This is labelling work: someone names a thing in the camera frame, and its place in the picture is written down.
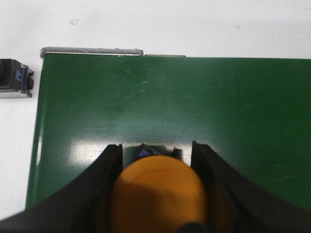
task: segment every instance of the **white surface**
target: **white surface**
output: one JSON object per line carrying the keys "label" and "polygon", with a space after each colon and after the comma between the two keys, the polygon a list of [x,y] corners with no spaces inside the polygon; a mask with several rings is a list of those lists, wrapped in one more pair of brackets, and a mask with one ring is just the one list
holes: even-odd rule
{"label": "white surface", "polygon": [[32,99],[0,100],[0,218],[24,208],[42,47],[311,59],[311,0],[0,0],[0,22],[0,58],[35,72]]}

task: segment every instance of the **orange cap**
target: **orange cap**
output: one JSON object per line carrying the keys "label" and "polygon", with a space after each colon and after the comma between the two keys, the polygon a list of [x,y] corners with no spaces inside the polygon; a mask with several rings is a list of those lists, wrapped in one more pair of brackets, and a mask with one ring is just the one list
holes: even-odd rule
{"label": "orange cap", "polygon": [[127,167],[113,187],[114,233],[175,233],[185,223],[206,220],[204,185],[192,168],[175,158],[142,158]]}

